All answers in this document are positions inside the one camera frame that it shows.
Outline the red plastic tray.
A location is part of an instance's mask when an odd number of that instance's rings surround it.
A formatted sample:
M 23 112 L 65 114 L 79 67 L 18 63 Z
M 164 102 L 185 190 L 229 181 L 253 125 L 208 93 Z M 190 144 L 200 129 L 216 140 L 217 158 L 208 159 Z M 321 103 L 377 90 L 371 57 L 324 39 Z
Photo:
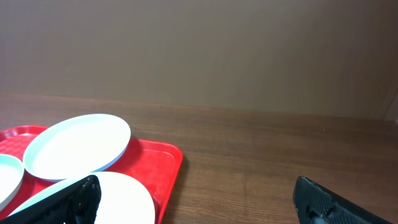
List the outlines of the red plastic tray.
M 22 159 L 26 147 L 46 129 L 45 126 L 26 125 L 2 130 L 1 153 Z M 161 224 L 182 161 L 183 153 L 177 146 L 132 138 L 124 155 L 107 170 L 126 174 L 142 183 L 155 204 L 155 223 Z M 1 211 L 1 218 L 6 218 L 23 202 L 52 184 L 26 172 L 18 193 Z

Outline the light blue plate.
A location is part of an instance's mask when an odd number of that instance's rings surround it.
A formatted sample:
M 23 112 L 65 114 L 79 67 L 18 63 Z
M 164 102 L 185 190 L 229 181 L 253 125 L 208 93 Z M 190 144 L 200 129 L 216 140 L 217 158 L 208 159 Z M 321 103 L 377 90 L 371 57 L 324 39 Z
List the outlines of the light blue plate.
M 26 147 L 22 161 L 31 175 L 49 182 L 103 171 L 121 158 L 131 138 L 122 118 L 86 114 L 61 121 Z
M 97 176 L 101 187 L 101 201 L 94 224 L 155 223 L 153 199 L 149 191 L 138 180 L 117 172 L 93 172 L 90 175 Z M 65 179 L 47 187 L 17 207 L 10 215 L 43 200 L 82 178 Z
M 24 171 L 24 165 L 19 158 L 1 154 L 1 210 L 4 210 L 19 191 Z

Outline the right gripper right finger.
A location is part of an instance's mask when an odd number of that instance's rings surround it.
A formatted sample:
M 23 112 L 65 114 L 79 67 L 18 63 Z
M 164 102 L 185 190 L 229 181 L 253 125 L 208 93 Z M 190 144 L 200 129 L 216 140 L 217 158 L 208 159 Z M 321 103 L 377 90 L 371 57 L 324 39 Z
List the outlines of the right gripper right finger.
M 300 224 L 392 224 L 304 176 L 296 180 L 293 202 Z

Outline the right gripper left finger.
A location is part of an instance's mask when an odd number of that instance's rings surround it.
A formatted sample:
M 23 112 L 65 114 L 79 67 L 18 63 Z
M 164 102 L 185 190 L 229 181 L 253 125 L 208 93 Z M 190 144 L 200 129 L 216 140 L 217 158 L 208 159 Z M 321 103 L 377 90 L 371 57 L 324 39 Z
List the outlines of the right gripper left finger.
M 89 175 L 1 220 L 1 224 L 94 224 L 101 201 L 97 176 Z

